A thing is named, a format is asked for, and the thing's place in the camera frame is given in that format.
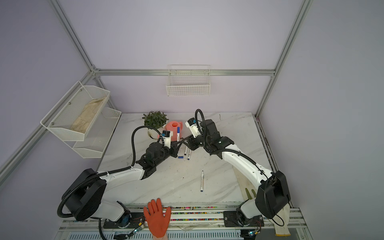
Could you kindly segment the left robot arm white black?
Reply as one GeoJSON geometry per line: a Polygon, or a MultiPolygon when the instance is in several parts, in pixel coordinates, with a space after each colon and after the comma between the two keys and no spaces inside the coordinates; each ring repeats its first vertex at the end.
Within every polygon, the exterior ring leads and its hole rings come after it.
{"type": "Polygon", "coordinates": [[[128,166],[106,172],[84,170],[63,194],[57,215],[60,218],[74,217],[77,221],[88,218],[108,219],[113,222],[124,220],[130,211],[120,201],[109,201],[107,192],[124,184],[149,178],[167,158],[178,157],[181,144],[151,143],[146,153],[137,161],[139,168],[128,166]]]}

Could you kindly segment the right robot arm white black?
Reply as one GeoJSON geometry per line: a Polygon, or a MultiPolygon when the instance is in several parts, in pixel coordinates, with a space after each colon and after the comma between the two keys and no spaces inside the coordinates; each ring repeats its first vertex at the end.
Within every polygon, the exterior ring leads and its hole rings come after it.
{"type": "Polygon", "coordinates": [[[271,220],[278,217],[281,222],[277,225],[283,227],[285,222],[280,211],[291,200],[286,176],[281,171],[272,172],[244,154],[234,141],[220,135],[212,120],[198,123],[195,118],[191,118],[186,122],[186,127],[192,133],[187,137],[191,150],[201,147],[211,156],[216,155],[230,163],[256,188],[256,197],[238,207],[239,220],[250,220],[256,216],[271,220]]]}

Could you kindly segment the pink watering can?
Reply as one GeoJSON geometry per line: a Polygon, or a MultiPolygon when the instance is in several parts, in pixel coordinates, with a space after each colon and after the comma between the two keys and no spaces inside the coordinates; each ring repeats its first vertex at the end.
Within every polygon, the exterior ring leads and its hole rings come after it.
{"type": "Polygon", "coordinates": [[[172,142],[173,142],[173,141],[177,141],[177,127],[180,127],[180,138],[182,138],[182,130],[183,130],[182,122],[171,121],[158,130],[161,133],[163,132],[163,130],[172,131],[173,132],[172,142]]]}

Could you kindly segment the potted green plant white pot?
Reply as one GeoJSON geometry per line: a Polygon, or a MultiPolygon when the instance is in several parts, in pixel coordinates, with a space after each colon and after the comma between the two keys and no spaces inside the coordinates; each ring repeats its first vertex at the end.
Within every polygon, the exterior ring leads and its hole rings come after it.
{"type": "Polygon", "coordinates": [[[169,121],[168,116],[164,112],[150,111],[148,114],[144,114],[142,117],[145,126],[152,127],[160,133],[165,130],[165,127],[169,121]]]}

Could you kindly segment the beige green work glove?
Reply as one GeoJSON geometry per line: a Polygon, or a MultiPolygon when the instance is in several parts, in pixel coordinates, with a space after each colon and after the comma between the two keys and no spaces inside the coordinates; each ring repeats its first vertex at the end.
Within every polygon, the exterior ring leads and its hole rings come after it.
{"type": "Polygon", "coordinates": [[[244,201],[256,198],[257,189],[255,188],[255,186],[238,169],[233,167],[233,170],[237,178],[244,201]]]}

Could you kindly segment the orange rubber glove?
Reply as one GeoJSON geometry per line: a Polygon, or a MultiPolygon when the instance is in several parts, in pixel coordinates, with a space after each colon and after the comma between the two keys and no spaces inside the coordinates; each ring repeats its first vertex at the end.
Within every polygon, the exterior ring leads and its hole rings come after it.
{"type": "Polygon", "coordinates": [[[162,201],[160,198],[157,198],[148,202],[143,212],[153,239],[168,240],[167,230],[171,220],[171,207],[167,207],[164,212],[162,201]]]}

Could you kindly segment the white lower mesh shelf bin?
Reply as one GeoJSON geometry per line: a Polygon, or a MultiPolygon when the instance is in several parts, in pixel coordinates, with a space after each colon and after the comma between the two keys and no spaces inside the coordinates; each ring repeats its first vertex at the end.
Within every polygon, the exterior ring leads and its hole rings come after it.
{"type": "Polygon", "coordinates": [[[121,114],[120,111],[105,107],[84,141],[64,141],[64,143],[83,159],[102,158],[121,114]]]}

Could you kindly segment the white mesh shelf bin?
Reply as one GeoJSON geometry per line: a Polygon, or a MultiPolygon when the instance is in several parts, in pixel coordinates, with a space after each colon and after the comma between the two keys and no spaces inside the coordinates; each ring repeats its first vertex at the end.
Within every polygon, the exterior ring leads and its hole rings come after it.
{"type": "Polygon", "coordinates": [[[102,158],[121,114],[120,111],[105,107],[84,141],[64,141],[64,143],[83,159],[102,158]]]}
{"type": "Polygon", "coordinates": [[[110,98],[110,91],[96,87],[83,85],[81,82],[76,82],[67,95],[61,98],[46,116],[40,121],[40,124],[58,137],[61,141],[84,141],[89,133],[95,120],[100,115],[103,108],[106,106],[110,98]],[[106,97],[105,101],[101,104],[100,109],[96,113],[90,127],[85,134],[71,131],[71,125],[81,114],[85,105],[93,99],[106,97]]]}

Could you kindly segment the beige glove in shelf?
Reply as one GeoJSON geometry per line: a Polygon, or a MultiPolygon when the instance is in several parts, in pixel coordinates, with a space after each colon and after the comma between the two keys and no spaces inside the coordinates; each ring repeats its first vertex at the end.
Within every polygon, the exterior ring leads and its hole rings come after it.
{"type": "Polygon", "coordinates": [[[105,99],[106,97],[93,99],[88,104],[86,104],[81,114],[71,125],[70,130],[85,134],[105,99]]]}

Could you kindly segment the white upper mesh shelf bin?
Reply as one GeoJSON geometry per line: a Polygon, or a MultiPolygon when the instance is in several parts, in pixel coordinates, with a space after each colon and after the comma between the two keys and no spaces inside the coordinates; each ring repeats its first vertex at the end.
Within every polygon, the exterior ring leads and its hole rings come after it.
{"type": "Polygon", "coordinates": [[[40,124],[58,137],[61,141],[84,141],[89,133],[95,120],[100,115],[103,108],[106,106],[110,98],[110,91],[96,87],[83,85],[81,82],[76,82],[67,95],[61,98],[46,116],[40,121],[40,124]],[[100,109],[96,113],[90,127],[85,134],[71,131],[71,125],[81,114],[85,105],[93,99],[106,97],[105,101],[101,104],[100,109]]]}

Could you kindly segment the white knit glove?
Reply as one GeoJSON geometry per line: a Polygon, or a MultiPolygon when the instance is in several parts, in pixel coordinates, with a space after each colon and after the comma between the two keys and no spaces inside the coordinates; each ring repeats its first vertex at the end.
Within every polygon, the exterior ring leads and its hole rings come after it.
{"type": "Polygon", "coordinates": [[[277,237],[289,237],[291,235],[288,224],[290,222],[290,205],[286,204],[273,218],[275,235],[277,237]]]}

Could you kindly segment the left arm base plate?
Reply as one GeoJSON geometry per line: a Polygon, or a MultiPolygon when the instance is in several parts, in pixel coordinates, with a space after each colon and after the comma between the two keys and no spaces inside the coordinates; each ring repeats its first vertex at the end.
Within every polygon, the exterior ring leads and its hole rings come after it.
{"type": "Polygon", "coordinates": [[[123,215],[117,222],[105,221],[104,229],[136,229],[140,223],[145,221],[143,212],[130,212],[129,215],[123,215]]]}

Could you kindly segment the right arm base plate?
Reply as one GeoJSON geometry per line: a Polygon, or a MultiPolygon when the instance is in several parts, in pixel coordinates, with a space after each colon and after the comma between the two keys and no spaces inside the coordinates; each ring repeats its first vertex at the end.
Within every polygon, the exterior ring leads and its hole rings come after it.
{"type": "Polygon", "coordinates": [[[225,227],[264,227],[262,215],[247,218],[244,214],[237,211],[224,211],[225,227]]]}

